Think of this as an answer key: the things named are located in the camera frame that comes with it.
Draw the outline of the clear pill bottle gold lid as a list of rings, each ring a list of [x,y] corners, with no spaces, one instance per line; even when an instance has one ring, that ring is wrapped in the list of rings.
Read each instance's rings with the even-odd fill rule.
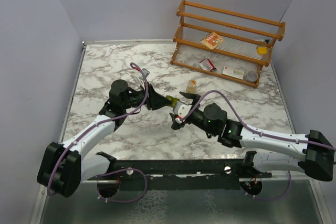
[[[197,83],[195,80],[189,80],[186,86],[186,92],[188,93],[196,93]]]

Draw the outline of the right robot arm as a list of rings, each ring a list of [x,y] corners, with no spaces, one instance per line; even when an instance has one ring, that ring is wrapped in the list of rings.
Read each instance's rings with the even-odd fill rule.
[[[206,133],[208,138],[216,137],[222,145],[232,148],[254,148],[261,152],[249,152],[241,164],[246,177],[254,177],[259,172],[276,170],[296,171],[310,178],[330,182],[333,180],[335,147],[317,130],[309,134],[285,134],[262,130],[238,119],[230,120],[227,112],[216,103],[199,109],[202,97],[184,93],[192,104],[167,96],[173,112],[172,129],[179,130],[185,124],[193,124]]]

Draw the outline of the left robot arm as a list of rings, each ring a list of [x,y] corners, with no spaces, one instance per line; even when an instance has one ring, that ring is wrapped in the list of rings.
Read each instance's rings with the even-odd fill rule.
[[[91,178],[85,168],[84,157],[106,136],[115,132],[132,114],[142,106],[148,110],[158,110],[170,106],[172,102],[158,94],[151,84],[135,91],[125,80],[111,84],[109,98],[92,123],[71,139],[61,144],[52,142],[45,150],[37,182],[47,188],[47,194],[71,196],[79,184]]]

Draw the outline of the green pill organizer box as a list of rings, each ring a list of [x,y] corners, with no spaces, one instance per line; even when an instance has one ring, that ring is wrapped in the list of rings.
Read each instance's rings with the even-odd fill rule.
[[[170,95],[167,95],[166,98],[170,101],[170,107],[174,108],[175,105],[180,101],[178,98],[176,97],[172,97]]]

